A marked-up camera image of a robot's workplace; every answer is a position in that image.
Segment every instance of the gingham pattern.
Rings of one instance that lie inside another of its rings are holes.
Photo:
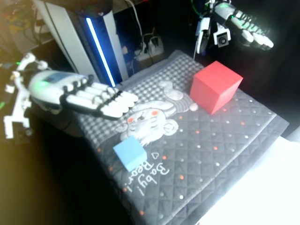
[[[165,100],[158,85],[160,81],[172,81],[173,88],[188,91],[193,75],[201,68],[182,55],[153,76],[133,85],[130,91],[139,96],[139,103]],[[120,135],[111,131],[129,115],[115,122],[82,115],[80,120],[99,160],[126,192],[147,225],[179,225],[185,221],[246,163],[245,156],[250,157],[269,138],[270,124],[278,117],[241,90],[214,115],[202,108],[173,115],[170,119],[178,123],[177,133],[164,135],[144,147],[150,164],[163,163],[170,171],[167,175],[143,171],[145,177],[151,175],[155,182],[142,188],[137,177],[130,181],[131,173],[113,151],[113,146],[120,142]]]

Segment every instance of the robotic hand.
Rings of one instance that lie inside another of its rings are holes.
[[[41,71],[33,76],[26,88],[21,71],[31,63],[37,63],[37,68]],[[36,60],[32,53],[26,54],[11,76],[13,84],[10,83],[5,88],[10,94],[14,93],[15,88],[18,89],[12,115],[4,117],[6,138],[14,138],[13,122],[22,123],[27,136],[32,134],[29,119],[24,116],[26,109],[31,107],[31,100],[53,114],[68,107],[106,119],[121,118],[138,101],[136,95],[95,83],[93,78],[93,75],[86,77],[51,70],[45,61]]]
[[[240,42],[245,46],[269,50],[273,48],[273,42],[267,37],[255,20],[235,8],[231,1],[210,0],[206,17],[202,18],[198,31],[196,52],[200,54],[206,48],[210,36],[210,24],[217,23],[217,32],[213,33],[214,44],[223,47],[231,40],[230,31],[240,35]]]

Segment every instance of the blue cube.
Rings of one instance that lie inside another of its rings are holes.
[[[134,136],[131,136],[114,146],[113,150],[128,172],[134,170],[147,160],[145,149]]]

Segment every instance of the red cube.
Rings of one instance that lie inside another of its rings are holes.
[[[214,114],[232,99],[243,78],[215,61],[194,76],[190,97]]]

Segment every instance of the power strip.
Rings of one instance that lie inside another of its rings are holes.
[[[156,46],[154,43],[153,43],[153,40],[151,40],[149,43],[148,43],[148,51],[145,53],[145,49],[146,49],[146,44],[144,43],[143,44],[143,50],[140,53],[140,50],[136,50],[135,51],[135,54],[138,55],[136,57],[136,60],[137,61],[144,61],[144,60],[147,60],[147,59],[150,59],[151,57],[155,57],[157,55],[161,55],[165,52],[164,50],[164,46],[163,46],[163,42],[161,40],[161,37],[157,37],[155,38],[156,40],[158,40],[158,45]]]

